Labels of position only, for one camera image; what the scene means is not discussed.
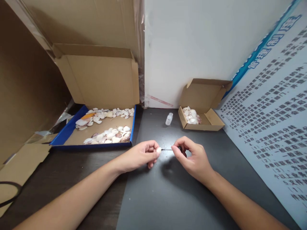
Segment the black cable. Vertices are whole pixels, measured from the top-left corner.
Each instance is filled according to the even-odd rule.
[[[13,198],[0,203],[0,208],[2,208],[3,206],[5,206],[5,205],[7,205],[9,203],[12,203],[13,201],[16,200],[16,198],[19,196],[19,194],[21,192],[22,186],[20,184],[17,184],[15,182],[11,182],[11,181],[0,181],[0,184],[13,185],[13,186],[15,186],[17,188],[17,193],[16,193],[16,195]]]

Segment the small glass bottle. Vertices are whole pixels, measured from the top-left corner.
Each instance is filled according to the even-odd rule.
[[[172,119],[173,119],[173,113],[169,113],[169,115],[167,116],[165,124],[167,126],[170,125],[170,123],[172,122]]]

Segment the left hand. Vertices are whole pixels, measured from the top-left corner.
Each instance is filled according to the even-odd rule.
[[[154,140],[141,142],[112,162],[116,164],[116,168],[121,173],[133,171],[146,163],[148,163],[148,168],[151,169],[160,156],[160,153],[156,152],[157,148],[159,148],[159,145]]]

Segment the poster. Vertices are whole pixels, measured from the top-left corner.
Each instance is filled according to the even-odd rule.
[[[307,229],[307,0],[295,4],[217,114],[296,223]]]

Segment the hand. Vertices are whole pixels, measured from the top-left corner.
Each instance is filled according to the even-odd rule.
[[[157,148],[159,145],[156,141],[141,142],[115,158],[113,162],[121,173],[133,171],[146,163],[151,169],[160,156],[160,153],[156,152]]]
[[[175,157],[186,169],[186,171],[196,180],[208,186],[214,181],[216,172],[212,169],[204,147],[194,143],[186,136],[179,138],[172,146]],[[192,153],[191,157],[186,157],[185,151],[189,150]]]

